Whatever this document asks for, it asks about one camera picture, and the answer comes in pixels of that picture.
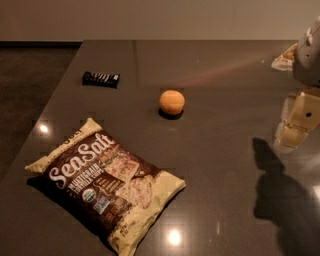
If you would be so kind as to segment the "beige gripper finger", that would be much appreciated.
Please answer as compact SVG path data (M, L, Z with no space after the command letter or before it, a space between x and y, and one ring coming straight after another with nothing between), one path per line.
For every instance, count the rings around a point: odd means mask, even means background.
M286 51L275 58L271 64L271 67L279 71L292 71L296 49L297 43L290 46Z
M320 89L304 89L284 101L273 147L296 150L320 124Z

